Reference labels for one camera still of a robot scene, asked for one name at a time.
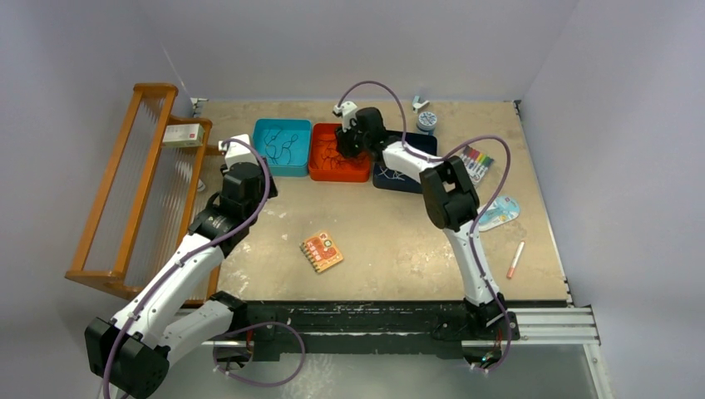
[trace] colorful markers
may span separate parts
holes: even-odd
[[[492,162],[494,162],[487,154],[483,154],[469,146],[463,150],[461,158],[465,163],[473,185],[480,183],[480,180],[487,170],[490,169]]]

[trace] small cardboard box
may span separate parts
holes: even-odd
[[[203,126],[198,123],[190,125],[167,126],[163,147],[198,147],[203,144]]]

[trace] table surface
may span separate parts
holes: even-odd
[[[375,106],[386,128],[400,131],[396,103]],[[210,144],[251,134],[260,118],[336,122],[331,101],[209,101],[202,116],[213,121]],[[410,103],[404,103],[411,110]],[[508,300],[565,300],[564,277],[525,137],[509,102],[436,102],[438,153],[445,154],[477,135],[499,135],[510,145],[511,170],[502,194],[517,200],[520,216],[481,233],[490,269]],[[410,130],[415,114],[407,113]],[[490,197],[505,167],[505,152],[494,141],[473,145],[495,159],[478,187]],[[209,157],[201,179],[207,196],[221,186],[219,157]],[[452,300],[463,297],[460,271],[446,236],[431,224],[417,194],[380,190],[367,183],[317,182],[308,177],[275,177],[279,197],[270,200],[257,223],[223,262],[218,290],[245,300]],[[299,245],[327,230],[344,261],[318,274]],[[524,253],[514,278],[505,277],[521,240]]]

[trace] wooden rack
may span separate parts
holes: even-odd
[[[167,83],[134,86],[66,278],[120,298],[132,299],[164,266],[158,262],[169,259],[186,234],[194,212],[200,211],[194,210],[194,202],[201,167],[207,155],[218,154],[207,145],[213,124],[203,118],[171,115],[178,92],[175,86]],[[204,128],[202,146],[162,148],[167,126],[192,123]],[[180,172],[179,168],[170,165],[174,163],[188,166]],[[155,186],[156,175],[159,184]],[[145,219],[146,208],[150,208],[150,212]],[[139,253],[133,256],[136,247],[139,247]],[[197,290],[185,305],[197,306],[215,292],[219,269],[213,270],[209,281],[204,282],[200,291]]]

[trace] white wall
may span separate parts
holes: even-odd
[[[521,98],[577,0],[141,0],[192,96]],[[384,96],[379,89],[358,97]]]
[[[619,397],[703,397],[705,3],[581,1],[523,117]]]
[[[2,3],[0,397],[95,396],[83,330],[121,301],[63,275],[132,85],[177,81],[147,23],[133,0]]]

